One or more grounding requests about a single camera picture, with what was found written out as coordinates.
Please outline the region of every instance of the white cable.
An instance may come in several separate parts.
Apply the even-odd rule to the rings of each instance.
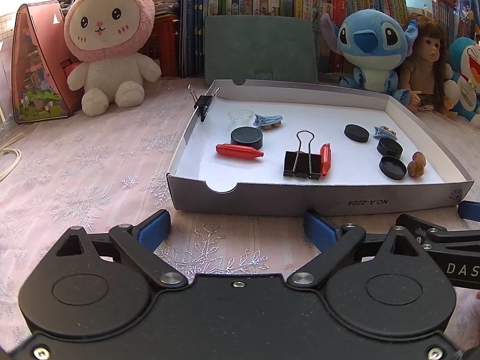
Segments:
[[[25,137],[25,134],[20,133],[16,137],[12,138],[9,140],[6,144],[4,144],[2,147],[0,147],[0,152],[4,152],[5,154],[7,153],[15,153],[17,155],[17,158],[15,162],[5,171],[0,173],[0,181],[2,181],[4,178],[6,178],[12,171],[15,169],[15,167],[18,165],[20,160],[22,159],[22,152],[18,149],[11,149],[8,146],[13,145],[15,142],[19,141]]]

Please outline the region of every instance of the blue plastic clip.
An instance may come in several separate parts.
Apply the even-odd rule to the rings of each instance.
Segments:
[[[159,210],[134,226],[131,234],[151,252],[165,241],[170,234],[171,218],[167,210]]]
[[[282,115],[275,115],[275,116],[261,116],[255,114],[255,120],[253,121],[253,125],[255,127],[278,127],[282,123],[283,116]]]
[[[324,252],[342,236],[342,228],[330,222],[318,212],[308,210],[303,216],[305,237],[320,251]]]
[[[480,222],[480,203],[463,200],[458,204],[457,213],[462,219]]]
[[[390,131],[385,130],[383,127],[375,127],[375,133],[373,135],[374,138],[390,138],[393,140],[397,140],[397,136],[392,134]]]

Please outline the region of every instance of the doll face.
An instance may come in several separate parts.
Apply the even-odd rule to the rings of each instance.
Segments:
[[[440,58],[440,39],[425,36],[418,40],[417,53],[429,63],[437,62]]]
[[[81,50],[118,46],[132,38],[140,23],[133,0],[85,0],[73,13],[69,33]]]

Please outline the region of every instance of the pink plush bunny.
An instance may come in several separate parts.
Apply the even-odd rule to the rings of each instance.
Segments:
[[[104,114],[109,104],[136,107],[143,102],[143,79],[154,82],[158,65],[139,54],[152,33],[152,0],[76,0],[66,18],[68,48],[82,63],[68,76],[72,91],[85,88],[82,109]]]

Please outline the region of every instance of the blue plush toy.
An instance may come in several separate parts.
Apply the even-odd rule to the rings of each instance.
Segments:
[[[386,93],[402,104],[410,101],[410,92],[397,90],[394,69],[412,53],[418,35],[412,20],[404,32],[390,16],[374,9],[363,9],[348,16],[337,28],[327,13],[321,17],[322,36],[330,49],[355,65],[354,79],[340,79],[340,86]]]
[[[445,88],[452,111],[480,128],[480,48],[470,38],[457,38],[448,49],[447,60],[456,84]]]

